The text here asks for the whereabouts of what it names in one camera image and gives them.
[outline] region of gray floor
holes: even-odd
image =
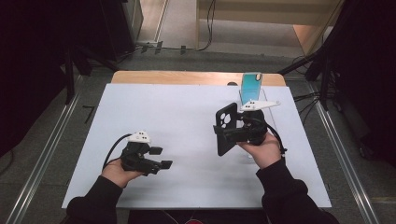
[[[206,51],[290,58],[304,54],[291,24],[214,20],[212,31],[212,44]],[[199,20],[196,28],[195,0],[169,0],[158,39],[163,47],[195,48],[198,42],[201,49],[208,39],[206,20]]]
[[[189,70],[189,71],[222,71],[246,72],[263,71],[274,73],[289,65],[292,58],[265,57],[216,52],[189,51],[180,55],[178,51],[154,50],[145,53],[137,52],[126,59],[120,67],[124,70]],[[83,147],[85,137],[90,129],[92,118],[86,123],[90,112],[87,106],[99,104],[105,85],[110,82],[112,72],[107,68],[95,68],[91,77],[84,77],[75,110],[66,126],[63,136],[49,163],[47,171],[37,188],[24,215],[22,223],[59,223],[65,215],[61,204],[67,190],[78,155]],[[293,95],[309,93],[307,83],[301,76],[286,76],[287,85]],[[23,141],[13,149],[15,161],[8,171],[1,176],[0,223],[5,223],[16,202],[21,187],[35,166],[35,162],[44,148],[57,118],[64,109],[65,93],[62,92],[37,120]],[[310,101],[297,104],[304,107]],[[358,147],[342,114],[331,107],[334,124],[343,138],[350,158],[353,160],[368,195],[374,199],[373,206],[382,223],[392,223],[396,211],[395,169],[382,161],[366,161],[359,155]],[[322,178],[328,187],[332,212],[341,223],[364,223],[361,212],[351,193],[347,180],[334,154],[332,144],[314,109],[305,122],[305,131],[314,151]],[[0,167],[7,164],[9,154],[0,159]],[[120,223],[125,223],[127,211],[120,210]]]

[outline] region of white board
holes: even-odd
[[[277,129],[294,178],[302,179],[319,207],[331,207],[315,158],[288,87],[264,87],[261,99],[281,105],[264,109],[266,121]],[[162,147],[154,161],[173,161],[169,170],[141,176],[124,189],[117,207],[259,208],[262,185],[258,166],[236,146],[217,155],[213,131],[215,114],[239,102],[239,87],[198,85],[108,84],[78,159],[63,208],[84,196],[101,174],[107,152],[121,136],[147,131],[152,147]],[[112,153],[117,158],[123,140]]]

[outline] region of black jacket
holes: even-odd
[[[294,179],[283,161],[259,170],[256,175],[265,190],[262,207],[272,224],[338,223],[315,205],[307,195],[306,184]],[[70,201],[65,223],[117,223],[116,204],[121,193],[120,187],[99,176],[85,197]]]

